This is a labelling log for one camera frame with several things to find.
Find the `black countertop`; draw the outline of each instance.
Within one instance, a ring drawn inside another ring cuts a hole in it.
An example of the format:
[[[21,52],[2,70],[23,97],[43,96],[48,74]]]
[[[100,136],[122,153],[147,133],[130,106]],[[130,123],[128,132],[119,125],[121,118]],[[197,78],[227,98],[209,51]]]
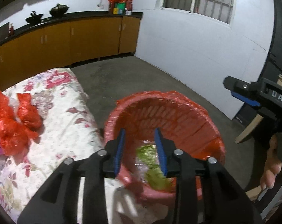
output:
[[[0,46],[29,31],[33,31],[38,28],[42,28],[44,26],[48,26],[51,24],[57,24],[57,23],[67,21],[67,20],[72,20],[72,19],[77,19],[77,18],[91,18],[91,17],[124,17],[124,16],[142,18],[143,13],[133,12],[132,15],[124,15],[124,14],[118,15],[118,14],[109,14],[108,11],[88,11],[88,12],[66,13],[62,18],[54,18],[54,17],[42,18],[41,19],[42,22],[40,24],[37,24],[37,25],[27,24],[20,28],[17,28],[14,31],[14,35],[7,37],[6,39],[0,42]]]

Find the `concrete floor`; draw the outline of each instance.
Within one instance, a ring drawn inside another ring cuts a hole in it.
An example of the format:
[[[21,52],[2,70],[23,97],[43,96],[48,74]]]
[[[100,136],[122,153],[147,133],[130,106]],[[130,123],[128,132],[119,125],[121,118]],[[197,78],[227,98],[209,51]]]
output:
[[[244,129],[215,106],[175,78],[135,56],[92,62],[72,68],[90,99],[87,106],[100,128],[116,106],[115,101],[135,92],[178,91],[203,106],[219,129],[226,147],[226,169],[246,191],[259,185],[266,151],[248,139],[235,144]]]

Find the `trash bin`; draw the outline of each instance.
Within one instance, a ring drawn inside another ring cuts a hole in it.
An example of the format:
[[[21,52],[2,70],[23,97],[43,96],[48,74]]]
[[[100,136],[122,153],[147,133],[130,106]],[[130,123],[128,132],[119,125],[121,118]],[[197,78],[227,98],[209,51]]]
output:
[[[126,130],[118,179],[135,194],[139,202],[172,205],[175,193],[153,190],[134,176],[136,149],[141,141],[154,141],[157,127],[164,138],[173,140],[177,148],[195,158],[206,160],[213,156],[224,164],[225,147],[208,112],[178,92],[141,92],[117,101],[117,107],[105,123],[104,137],[106,143],[115,139],[121,128]]]

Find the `white floral fabric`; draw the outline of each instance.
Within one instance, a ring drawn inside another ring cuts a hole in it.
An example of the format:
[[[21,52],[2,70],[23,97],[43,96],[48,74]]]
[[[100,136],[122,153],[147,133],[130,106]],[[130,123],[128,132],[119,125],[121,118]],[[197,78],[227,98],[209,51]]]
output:
[[[0,156],[0,204],[15,222],[66,157],[80,160],[103,148],[103,139],[86,106],[88,95],[70,69],[51,69],[5,90],[3,94],[15,108],[16,93],[32,95],[31,103],[43,118],[43,126],[26,155]],[[78,223],[82,223],[82,188],[81,184]],[[136,204],[118,180],[105,179],[105,191],[109,223],[152,223],[165,216],[165,207]]]

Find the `bolt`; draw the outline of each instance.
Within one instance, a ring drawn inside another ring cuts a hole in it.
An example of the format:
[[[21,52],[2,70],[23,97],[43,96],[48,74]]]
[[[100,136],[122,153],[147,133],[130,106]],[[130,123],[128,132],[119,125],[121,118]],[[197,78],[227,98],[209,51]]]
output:
[[[183,154],[183,151],[180,150],[180,149],[176,149],[176,150],[174,150],[174,154],[175,154],[176,156],[180,156],[180,155]]]
[[[73,159],[72,158],[70,158],[70,157],[68,157],[68,158],[66,158],[66,159],[64,159],[64,164],[66,164],[66,165],[70,165],[70,164],[72,164],[73,163]]]
[[[97,152],[97,154],[98,154],[99,156],[105,156],[105,155],[107,154],[107,151],[106,151],[106,150],[99,150],[99,151]]]
[[[211,164],[215,164],[215,163],[217,162],[217,160],[216,160],[214,157],[210,157],[210,158],[208,159],[208,161],[209,161],[209,163],[211,163]]]

